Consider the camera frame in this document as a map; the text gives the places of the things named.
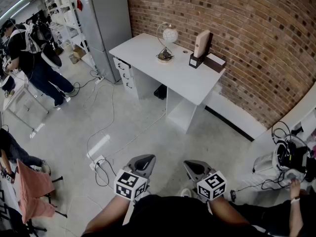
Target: gray floor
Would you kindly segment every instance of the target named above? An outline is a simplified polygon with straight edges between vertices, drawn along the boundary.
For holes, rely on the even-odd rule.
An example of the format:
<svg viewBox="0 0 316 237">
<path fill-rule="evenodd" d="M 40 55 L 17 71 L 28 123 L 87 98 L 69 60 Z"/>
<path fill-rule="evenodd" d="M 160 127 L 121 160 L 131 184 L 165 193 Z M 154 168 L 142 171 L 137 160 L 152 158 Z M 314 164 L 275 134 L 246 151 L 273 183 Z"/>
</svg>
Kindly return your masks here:
<svg viewBox="0 0 316 237">
<path fill-rule="evenodd" d="M 71 83 L 79 81 L 84 84 L 91 79 L 90 68 L 82 61 L 73 65 L 66 53 L 62 55 L 62 61 L 60 73 Z M 107 83 L 104 80 L 96 88 Z M 94 86 L 95 83 L 90 82 L 60 110 L 52 108 L 52 99 L 35 92 L 40 102 L 50 109 L 50 113 L 46 116 L 35 103 L 29 104 L 29 111 L 26 108 L 18 111 L 19 116 L 34 126 L 44 123 L 32 139 L 28 127 L 17 122 L 10 114 L 5 114 L 4 123 L 9 125 L 10 132 L 20 145 L 29 154 L 47 160 L 52 169 L 52 178 L 61 175 L 64 177 L 63 182 L 56 183 L 56 199 L 53 203 L 59 211 L 68 213 L 68 220 L 58 214 L 53 218 L 34 220 L 36 225 L 48 229 L 45 235 L 39 233 L 42 236 L 63 236 L 65 227 L 72 232 L 66 231 L 66 236 L 80 236 L 88 221 L 100 211 L 98 205 L 103 208 L 114 196 L 110 188 L 97 186 L 95 173 L 90 169 L 90 160 L 86 156 L 88 138 L 111 123 L 113 117 L 112 87 L 109 85 L 99 90 L 89 110 L 83 108 Z M 115 121 L 89 141 L 90 150 L 104 136 L 107 138 L 93 158 L 108 156 L 114 170 L 118 171 L 134 156 L 155 154 L 157 161 L 151 176 L 150 190 L 162 196 L 178 195 L 184 187 L 190 185 L 182 164 L 186 159 L 208 162 L 226 176 L 229 190 L 236 188 L 235 167 L 242 162 L 250 142 L 207 111 L 203 112 L 187 135 L 163 117 L 127 147 L 114 154 L 165 112 L 165 101 L 154 96 L 137 100 L 125 93 L 123 85 L 115 85 L 114 88 Z M 92 104 L 95 93 L 86 102 L 86 107 Z M 106 163 L 102 167 L 107 171 L 112 186 L 114 175 Z M 106 180 L 104 173 L 99 174 Z"/>
</svg>

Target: sneaker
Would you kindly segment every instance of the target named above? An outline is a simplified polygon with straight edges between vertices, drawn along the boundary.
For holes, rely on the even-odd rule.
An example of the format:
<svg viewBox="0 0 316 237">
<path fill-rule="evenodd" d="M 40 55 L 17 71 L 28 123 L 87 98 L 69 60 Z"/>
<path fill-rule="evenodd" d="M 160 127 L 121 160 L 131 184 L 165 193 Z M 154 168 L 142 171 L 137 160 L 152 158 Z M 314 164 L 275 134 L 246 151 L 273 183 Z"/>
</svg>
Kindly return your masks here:
<svg viewBox="0 0 316 237">
<path fill-rule="evenodd" d="M 192 192 L 188 188 L 185 188 L 181 192 L 181 197 L 192 198 Z"/>
<path fill-rule="evenodd" d="M 43 173 L 47 173 L 49 175 L 51 174 L 50 167 L 48 166 L 48 164 L 45 160 L 41 161 L 41 169 L 42 169 Z"/>
<path fill-rule="evenodd" d="M 63 103 L 64 103 L 64 101 L 61 104 L 59 104 L 59 105 L 55 104 L 54 108 L 57 108 L 58 106 L 61 106 Z"/>
<path fill-rule="evenodd" d="M 74 87 L 72 92 L 65 92 L 66 97 L 72 97 L 72 94 L 76 91 L 76 88 Z"/>
</svg>

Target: table leg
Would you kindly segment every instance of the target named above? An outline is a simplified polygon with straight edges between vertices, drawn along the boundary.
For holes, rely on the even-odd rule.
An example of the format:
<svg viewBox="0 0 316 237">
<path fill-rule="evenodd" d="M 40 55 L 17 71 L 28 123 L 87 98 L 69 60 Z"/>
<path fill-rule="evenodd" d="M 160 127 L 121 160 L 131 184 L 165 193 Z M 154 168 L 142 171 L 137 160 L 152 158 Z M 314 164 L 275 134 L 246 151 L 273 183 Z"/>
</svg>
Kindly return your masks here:
<svg viewBox="0 0 316 237">
<path fill-rule="evenodd" d="M 9 113 L 11 113 L 16 119 L 20 120 L 21 122 L 23 122 L 25 125 L 27 125 L 30 129 L 32 129 L 33 132 L 36 133 L 35 128 L 31 127 L 29 124 L 25 123 L 21 118 L 19 118 L 12 110 L 10 110 L 9 108 L 6 109 Z"/>
<path fill-rule="evenodd" d="M 37 103 L 46 111 L 47 114 L 49 113 L 49 110 L 47 110 L 47 109 L 32 95 L 32 93 L 31 93 L 27 88 L 25 88 L 24 91 L 25 91 L 25 93 L 27 93 L 30 97 L 32 97 L 32 98 L 35 100 L 35 102 L 37 102 Z"/>
</svg>

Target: pink chair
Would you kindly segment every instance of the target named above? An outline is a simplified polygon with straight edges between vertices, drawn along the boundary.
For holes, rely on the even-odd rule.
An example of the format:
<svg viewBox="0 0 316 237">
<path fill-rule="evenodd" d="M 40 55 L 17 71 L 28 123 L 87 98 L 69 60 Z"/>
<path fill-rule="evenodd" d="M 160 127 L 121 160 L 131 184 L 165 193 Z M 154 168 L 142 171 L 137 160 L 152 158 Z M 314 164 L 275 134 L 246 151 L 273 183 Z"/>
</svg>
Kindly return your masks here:
<svg viewBox="0 0 316 237">
<path fill-rule="evenodd" d="M 54 181 L 50 180 L 49 174 L 36 172 L 17 160 L 20 175 L 20 209 L 22 211 L 22 221 L 26 224 L 35 217 L 52 217 L 55 212 L 67 218 L 66 214 L 55 210 L 51 204 L 50 194 L 55 190 L 53 183 L 63 180 L 60 177 Z M 41 197 L 48 197 L 49 203 L 41 200 Z"/>
</svg>

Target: black pants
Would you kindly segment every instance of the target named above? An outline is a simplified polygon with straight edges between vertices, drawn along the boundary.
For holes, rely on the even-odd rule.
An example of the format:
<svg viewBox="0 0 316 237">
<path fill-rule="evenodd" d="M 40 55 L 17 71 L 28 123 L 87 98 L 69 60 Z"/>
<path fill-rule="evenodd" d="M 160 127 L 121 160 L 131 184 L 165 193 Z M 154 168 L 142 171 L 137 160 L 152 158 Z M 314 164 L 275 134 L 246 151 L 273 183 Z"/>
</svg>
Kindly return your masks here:
<svg viewBox="0 0 316 237">
<path fill-rule="evenodd" d="M 9 133 L 11 137 L 11 144 L 10 144 L 10 153 L 11 156 L 8 156 L 8 160 L 12 163 L 16 163 L 16 160 L 20 160 L 23 162 L 27 167 L 31 167 L 33 165 L 37 167 L 41 167 L 42 160 L 35 157 L 30 156 L 20 145 L 16 142 L 13 136 Z"/>
<path fill-rule="evenodd" d="M 266 229 L 271 235 L 289 236 L 290 228 L 290 200 L 272 207 L 260 207 L 254 205 L 231 205 L 246 219 L 250 224 Z"/>
<path fill-rule="evenodd" d="M 67 79 L 54 71 L 42 58 L 35 62 L 33 70 L 27 74 L 27 77 L 35 88 L 53 98 L 55 105 L 62 104 L 64 97 L 52 84 L 64 92 L 72 92 L 74 89 Z"/>
</svg>

